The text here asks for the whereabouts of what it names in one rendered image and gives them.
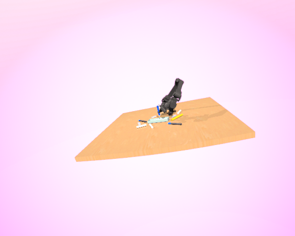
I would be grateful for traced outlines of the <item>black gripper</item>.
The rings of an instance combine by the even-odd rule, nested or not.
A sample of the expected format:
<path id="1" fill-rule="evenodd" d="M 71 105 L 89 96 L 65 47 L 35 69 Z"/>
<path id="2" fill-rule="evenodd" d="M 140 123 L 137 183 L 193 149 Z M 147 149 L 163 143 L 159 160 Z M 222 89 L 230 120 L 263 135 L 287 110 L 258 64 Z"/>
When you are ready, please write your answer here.
<path id="1" fill-rule="evenodd" d="M 170 102 L 168 100 L 167 102 L 164 103 L 164 105 L 162 105 L 160 107 L 160 110 L 159 110 L 158 113 L 160 113 L 160 112 L 164 112 L 165 113 L 169 107 L 170 107 Z"/>

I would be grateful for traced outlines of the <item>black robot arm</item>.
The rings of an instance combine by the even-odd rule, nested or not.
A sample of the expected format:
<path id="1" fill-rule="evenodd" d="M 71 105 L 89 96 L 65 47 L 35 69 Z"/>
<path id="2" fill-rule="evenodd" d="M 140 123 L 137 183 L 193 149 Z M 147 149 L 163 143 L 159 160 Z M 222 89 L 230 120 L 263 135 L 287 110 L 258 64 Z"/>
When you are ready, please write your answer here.
<path id="1" fill-rule="evenodd" d="M 184 84 L 183 80 L 181 80 L 179 78 L 175 79 L 175 85 L 173 86 L 173 88 L 171 89 L 169 94 L 166 95 L 165 97 L 163 97 L 163 99 L 162 99 L 162 103 L 161 103 L 160 107 L 162 105 L 164 105 L 164 103 L 169 100 L 170 107 L 167 110 L 169 110 L 170 114 L 174 112 L 173 109 L 176 107 L 177 102 L 179 102 L 181 100 L 181 97 L 182 97 L 181 96 L 181 88 L 182 88 L 183 84 Z"/>

